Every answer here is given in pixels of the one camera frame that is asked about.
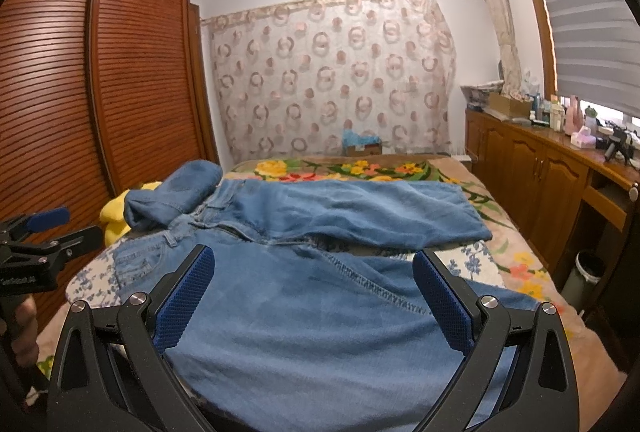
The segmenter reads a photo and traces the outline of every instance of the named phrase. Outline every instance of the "denim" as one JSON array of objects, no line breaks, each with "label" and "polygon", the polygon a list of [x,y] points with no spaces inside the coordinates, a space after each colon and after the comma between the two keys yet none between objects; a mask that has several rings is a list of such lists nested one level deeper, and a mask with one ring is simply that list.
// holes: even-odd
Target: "denim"
[{"label": "denim", "polygon": [[[149,292],[198,243],[216,271],[165,357],[194,392],[264,432],[402,431],[462,354],[449,348],[410,262],[328,253],[313,237],[418,250],[490,236],[455,185],[223,181],[193,213],[114,251],[119,295]],[[524,295],[469,282],[509,307]],[[473,422],[488,417],[507,350]]]},{"label": "denim", "polygon": [[193,211],[209,197],[222,179],[222,168],[209,161],[185,163],[156,190],[130,190],[125,197],[124,219],[136,231],[167,227],[183,213]]}]

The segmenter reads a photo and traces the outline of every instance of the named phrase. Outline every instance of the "patterned curtain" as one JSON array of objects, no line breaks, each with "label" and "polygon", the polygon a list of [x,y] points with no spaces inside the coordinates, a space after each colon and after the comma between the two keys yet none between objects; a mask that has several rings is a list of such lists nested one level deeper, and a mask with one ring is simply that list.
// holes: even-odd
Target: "patterned curtain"
[{"label": "patterned curtain", "polygon": [[301,1],[207,24],[236,163],[340,154],[344,129],[449,150],[456,51],[436,0]]}]

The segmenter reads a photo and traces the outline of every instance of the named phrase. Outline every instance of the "trash can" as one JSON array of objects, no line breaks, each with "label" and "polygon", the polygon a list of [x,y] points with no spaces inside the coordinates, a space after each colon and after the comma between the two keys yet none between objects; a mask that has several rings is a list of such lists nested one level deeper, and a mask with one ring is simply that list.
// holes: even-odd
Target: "trash can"
[{"label": "trash can", "polygon": [[575,256],[575,266],[562,288],[562,297],[575,308],[582,311],[593,288],[604,275],[604,263],[592,251],[580,251]]}]

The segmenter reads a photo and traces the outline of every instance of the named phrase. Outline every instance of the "human hand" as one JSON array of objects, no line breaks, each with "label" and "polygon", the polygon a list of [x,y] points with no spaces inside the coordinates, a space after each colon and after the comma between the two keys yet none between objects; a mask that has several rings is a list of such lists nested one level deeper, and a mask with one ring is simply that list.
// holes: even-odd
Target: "human hand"
[{"label": "human hand", "polygon": [[[40,349],[36,343],[38,337],[38,321],[36,319],[36,303],[28,297],[15,308],[15,322],[20,327],[20,335],[11,342],[15,359],[21,367],[31,367],[38,360]],[[6,322],[0,320],[0,336],[6,332]]]}]

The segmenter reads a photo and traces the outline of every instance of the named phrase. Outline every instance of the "curtain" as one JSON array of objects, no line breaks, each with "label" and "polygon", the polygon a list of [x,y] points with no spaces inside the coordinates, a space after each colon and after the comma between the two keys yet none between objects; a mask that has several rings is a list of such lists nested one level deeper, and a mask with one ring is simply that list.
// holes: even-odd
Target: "curtain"
[{"label": "curtain", "polygon": [[500,59],[504,71],[504,86],[502,93],[510,95],[520,89],[522,72],[520,70],[520,59],[516,48],[515,32],[513,30],[513,19],[508,0],[485,0],[489,6],[492,21],[494,22],[495,34],[498,37],[500,46]]},{"label": "curtain", "polygon": [[456,51],[436,0],[309,0],[210,18],[234,161],[338,155],[342,132],[449,150]]},{"label": "curtain", "polygon": [[558,95],[640,116],[640,27],[625,0],[545,0]]}]

